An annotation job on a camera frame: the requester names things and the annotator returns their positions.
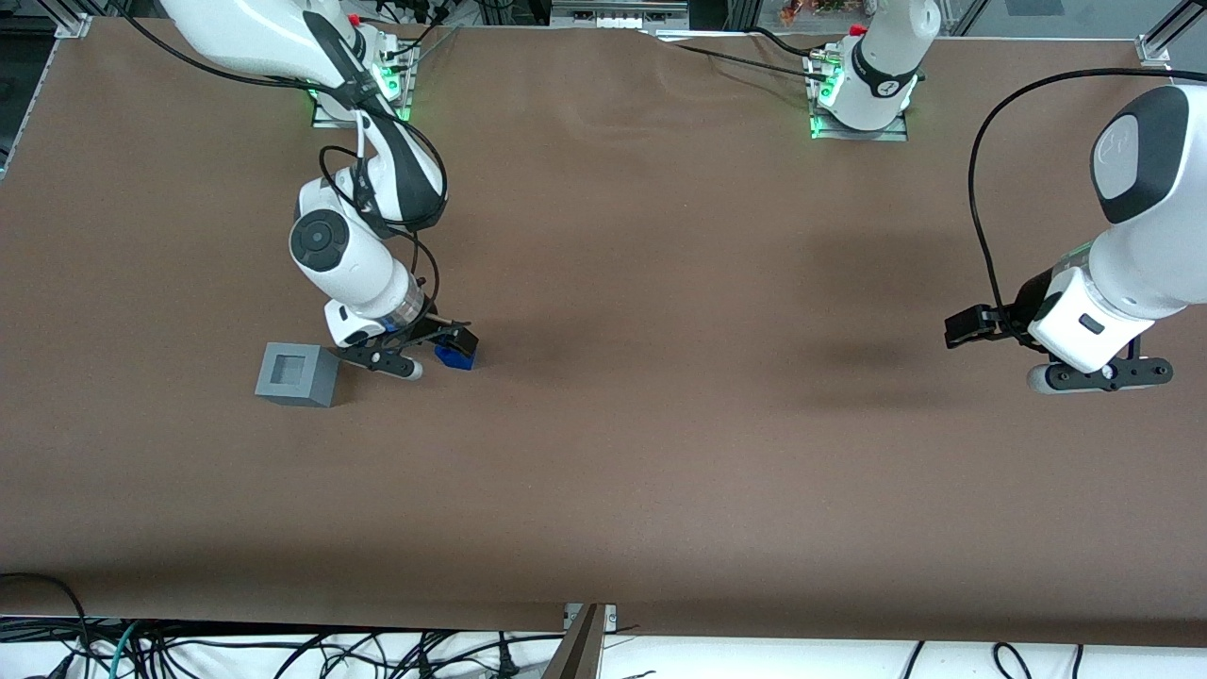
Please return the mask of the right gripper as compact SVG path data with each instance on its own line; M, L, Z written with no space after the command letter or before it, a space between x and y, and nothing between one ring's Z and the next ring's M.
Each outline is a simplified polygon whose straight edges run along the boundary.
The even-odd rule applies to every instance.
M420 312L422 304L401 304L380 317L363 317L340 302L327 302L326 322L332 339L342 349L362 345L401 352L414 345L416 351L422 349L431 356L438 356L438 349L463 357L477 355L479 339L468 326L441 327Z

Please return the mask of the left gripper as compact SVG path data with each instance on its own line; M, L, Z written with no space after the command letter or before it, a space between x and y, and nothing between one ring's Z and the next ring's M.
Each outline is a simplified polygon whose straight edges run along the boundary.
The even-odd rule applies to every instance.
M1068 267L1027 280L1018 289L1018 315L1031 339L1079 373L1094 373L1154 324L1158 289L1142 268ZM947 317L947 349L1020 334L1015 305L982 305Z

